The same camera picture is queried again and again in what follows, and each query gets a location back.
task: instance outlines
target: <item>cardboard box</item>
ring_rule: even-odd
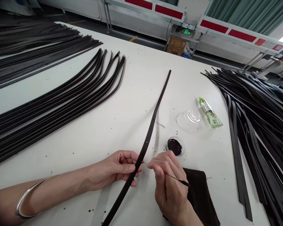
[[[184,50],[185,46],[186,46],[186,41],[184,39],[170,36],[170,41],[169,41],[167,52],[174,54],[174,55],[181,56],[182,51]]]

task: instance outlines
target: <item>black cloth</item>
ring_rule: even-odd
[[[203,171],[183,168],[186,178],[191,185],[188,200],[204,226],[220,226],[210,192],[207,177]]]

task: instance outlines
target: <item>green digital display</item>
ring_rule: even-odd
[[[185,35],[189,35],[189,34],[190,34],[189,30],[186,29],[186,30],[185,30]]]

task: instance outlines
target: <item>plastic bottle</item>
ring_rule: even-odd
[[[212,110],[211,106],[205,101],[205,99],[203,99],[202,97],[199,97],[199,104],[201,106],[201,109],[207,116],[208,122],[211,124],[212,128],[223,126],[222,122],[217,117],[215,112]]]

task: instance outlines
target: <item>bottle label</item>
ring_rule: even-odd
[[[206,103],[206,102],[201,105],[201,108],[202,108],[204,113],[206,113],[207,111],[213,110],[211,108],[211,106],[208,103]]]

